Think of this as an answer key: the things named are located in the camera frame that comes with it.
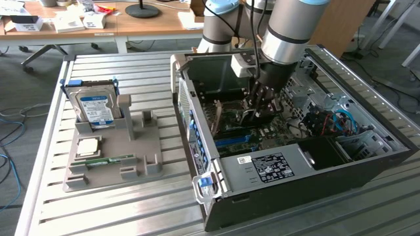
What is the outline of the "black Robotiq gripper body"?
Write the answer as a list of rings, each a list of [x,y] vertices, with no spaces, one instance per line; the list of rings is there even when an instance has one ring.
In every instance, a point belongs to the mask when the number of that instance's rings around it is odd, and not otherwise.
[[[263,63],[259,66],[261,77],[258,78],[258,82],[270,89],[274,89],[275,92],[281,92],[295,72],[297,66],[298,62],[293,64]]]

